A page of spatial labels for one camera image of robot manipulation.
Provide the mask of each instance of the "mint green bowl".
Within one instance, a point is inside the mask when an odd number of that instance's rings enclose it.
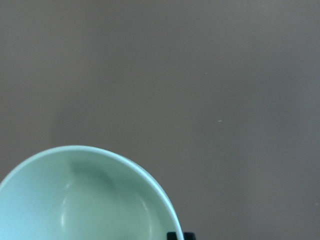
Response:
[[[91,146],[62,146],[18,165],[0,185],[1,240],[166,240],[183,233],[142,167]]]

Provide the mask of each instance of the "black object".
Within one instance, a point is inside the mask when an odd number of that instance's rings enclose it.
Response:
[[[184,232],[183,233],[184,240],[196,240],[196,235],[193,232]],[[167,240],[178,240],[177,234],[175,231],[170,231],[166,234]]]

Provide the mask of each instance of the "plastic bowl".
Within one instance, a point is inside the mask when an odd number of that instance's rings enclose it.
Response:
[[[2,240],[183,240],[166,193],[129,159],[62,146],[18,165],[0,184]]]

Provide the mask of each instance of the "gray surface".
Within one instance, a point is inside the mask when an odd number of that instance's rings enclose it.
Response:
[[[320,237],[320,1],[1,1],[0,179],[47,148],[147,169],[199,240]]]

